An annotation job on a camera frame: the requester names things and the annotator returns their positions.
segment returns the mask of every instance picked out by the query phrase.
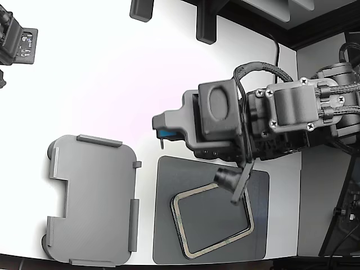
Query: dark gray pad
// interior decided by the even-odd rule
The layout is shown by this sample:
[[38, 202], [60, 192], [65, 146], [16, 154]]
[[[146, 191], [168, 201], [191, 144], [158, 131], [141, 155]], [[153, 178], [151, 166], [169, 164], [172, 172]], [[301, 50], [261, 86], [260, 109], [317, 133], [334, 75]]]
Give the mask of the dark gray pad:
[[[212, 183], [218, 168], [228, 166], [163, 156], [157, 169], [154, 252], [157, 264], [227, 263], [263, 259], [266, 253], [269, 175], [253, 171], [248, 191], [254, 216], [254, 231], [231, 244], [198, 258], [187, 259], [170, 208], [178, 193]], [[231, 193], [221, 188], [179, 201], [182, 222], [191, 252], [213, 245], [248, 226], [243, 204], [233, 206]]]

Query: table surface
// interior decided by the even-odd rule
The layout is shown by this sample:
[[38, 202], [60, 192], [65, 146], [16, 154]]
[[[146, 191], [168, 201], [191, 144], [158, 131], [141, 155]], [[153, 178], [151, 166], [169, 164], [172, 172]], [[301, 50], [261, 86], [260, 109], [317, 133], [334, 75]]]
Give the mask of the table surface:
[[[161, 151], [152, 117], [181, 107], [184, 91], [199, 83], [231, 78], [239, 64], [275, 59], [272, 40], [220, 17], [217, 42], [198, 42], [196, 7], [188, 3], [155, 1], [148, 23], [129, 17], [130, 4], [2, 1], [39, 37], [34, 65], [2, 67], [0, 254], [47, 259], [46, 219], [64, 216], [65, 198], [65, 183], [48, 177], [47, 148], [65, 134], [87, 134], [123, 141], [143, 161], [135, 194], [138, 251], [128, 264], [154, 264], [158, 159], [195, 158], [184, 142], [165, 141]], [[281, 46], [280, 67], [296, 79], [296, 52]], [[271, 74], [252, 73], [243, 83], [252, 91], [272, 81]], [[296, 255], [301, 154], [257, 162], [255, 169], [266, 170], [271, 182], [265, 258]]]

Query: gray tray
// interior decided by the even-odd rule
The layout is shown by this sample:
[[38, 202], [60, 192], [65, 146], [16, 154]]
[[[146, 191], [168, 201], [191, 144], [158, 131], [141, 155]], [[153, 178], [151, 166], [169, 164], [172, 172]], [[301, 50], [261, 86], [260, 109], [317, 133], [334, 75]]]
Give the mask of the gray tray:
[[66, 181], [65, 217], [48, 217], [44, 251], [79, 266], [115, 267], [136, 251], [141, 162], [121, 142], [63, 136], [48, 149], [50, 178]]
[[[263, 259], [266, 253], [269, 175], [253, 171], [247, 187], [254, 230], [230, 244], [188, 259], [183, 255], [170, 202], [175, 195], [212, 183], [218, 168], [239, 168], [163, 156], [157, 169], [153, 259], [157, 264], [227, 263]], [[181, 220], [191, 252], [245, 230], [249, 224], [243, 204], [233, 206], [231, 193], [222, 188], [179, 201]]]

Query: black bracket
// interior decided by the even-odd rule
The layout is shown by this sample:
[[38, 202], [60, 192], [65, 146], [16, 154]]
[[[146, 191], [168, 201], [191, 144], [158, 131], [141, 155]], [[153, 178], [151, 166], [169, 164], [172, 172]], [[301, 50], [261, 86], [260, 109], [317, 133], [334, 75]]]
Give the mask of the black bracket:
[[146, 23], [151, 20], [153, 9], [154, 0], [132, 0], [130, 17]]
[[[196, 39], [206, 44], [216, 41], [217, 14], [230, 0], [199, 0], [197, 3]], [[154, 0], [132, 0], [130, 17], [148, 22], [152, 18]]]
[[217, 14], [229, 0], [200, 0], [197, 5], [196, 39], [213, 44], [216, 41]]

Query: gray plastic lid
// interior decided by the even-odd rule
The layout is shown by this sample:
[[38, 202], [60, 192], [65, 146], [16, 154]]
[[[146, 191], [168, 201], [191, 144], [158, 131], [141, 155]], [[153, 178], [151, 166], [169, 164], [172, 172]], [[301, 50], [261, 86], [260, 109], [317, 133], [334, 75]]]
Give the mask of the gray plastic lid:
[[44, 251], [79, 266], [115, 267], [136, 251], [141, 162], [119, 141], [63, 136], [48, 149], [50, 178], [67, 181], [65, 217], [48, 217]]

